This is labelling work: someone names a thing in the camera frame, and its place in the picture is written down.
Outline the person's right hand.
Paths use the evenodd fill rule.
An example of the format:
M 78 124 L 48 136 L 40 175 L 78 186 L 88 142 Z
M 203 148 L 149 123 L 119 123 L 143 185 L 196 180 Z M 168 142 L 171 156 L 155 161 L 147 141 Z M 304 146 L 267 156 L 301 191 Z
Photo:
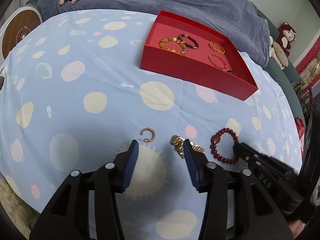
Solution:
M 289 228 L 292 232 L 293 239 L 296 239 L 299 236 L 299 234 L 304 230 L 305 227 L 306 227 L 306 224 L 300 219 L 289 222 Z

